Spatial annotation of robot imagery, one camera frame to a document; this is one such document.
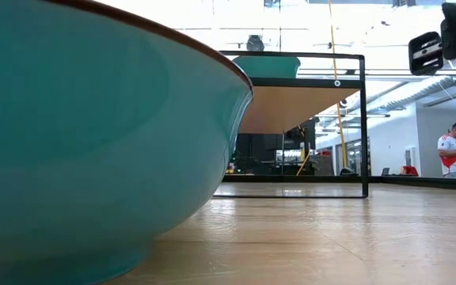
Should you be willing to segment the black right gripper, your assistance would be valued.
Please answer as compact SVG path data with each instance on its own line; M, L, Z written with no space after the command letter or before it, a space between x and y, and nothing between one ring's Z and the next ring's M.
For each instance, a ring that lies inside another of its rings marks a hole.
M411 74L433 75L446 60L456 59L456 2L442 4L440 32L426 32L408 42Z

